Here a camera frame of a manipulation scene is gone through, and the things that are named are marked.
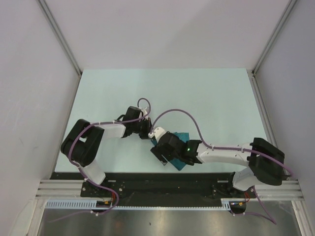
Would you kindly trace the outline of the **teal satin napkin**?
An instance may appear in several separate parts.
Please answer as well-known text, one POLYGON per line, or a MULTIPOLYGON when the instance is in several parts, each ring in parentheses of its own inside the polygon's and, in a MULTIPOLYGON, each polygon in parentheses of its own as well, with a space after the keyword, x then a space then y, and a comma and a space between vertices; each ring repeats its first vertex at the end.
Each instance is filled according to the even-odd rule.
MULTIPOLYGON (((189 140, 188 132, 174 132, 173 134, 176 135, 183 142, 189 140)), ((186 163, 180 161, 179 159, 173 159, 171 161, 168 161, 168 163, 171 163, 178 171, 181 171, 186 166, 186 163)))

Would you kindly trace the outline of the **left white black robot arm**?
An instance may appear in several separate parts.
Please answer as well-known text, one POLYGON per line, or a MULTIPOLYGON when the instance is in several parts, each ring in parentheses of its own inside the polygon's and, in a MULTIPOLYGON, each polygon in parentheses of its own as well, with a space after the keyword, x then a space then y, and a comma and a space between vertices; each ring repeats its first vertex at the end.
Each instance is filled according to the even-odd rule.
POLYGON ((91 190, 97 196, 108 193, 106 175, 96 161, 96 154, 102 141, 112 138, 126 138, 138 134, 140 139, 148 139, 152 123, 149 118, 151 107, 130 106, 124 115, 112 122, 91 124, 79 119, 64 139, 61 153, 76 166, 86 180, 93 182, 91 190))

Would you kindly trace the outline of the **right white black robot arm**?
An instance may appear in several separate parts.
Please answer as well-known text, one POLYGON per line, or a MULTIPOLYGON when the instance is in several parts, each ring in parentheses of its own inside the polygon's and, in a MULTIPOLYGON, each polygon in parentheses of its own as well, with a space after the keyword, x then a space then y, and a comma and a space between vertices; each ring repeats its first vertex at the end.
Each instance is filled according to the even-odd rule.
POLYGON ((243 166, 232 174, 227 192, 239 197, 257 184, 280 186, 284 173, 284 153, 262 138, 254 138, 249 144, 234 147, 211 147, 201 140, 180 140, 175 134, 154 131, 149 138, 156 142, 151 152, 161 162, 175 159, 187 165, 225 163, 243 166))

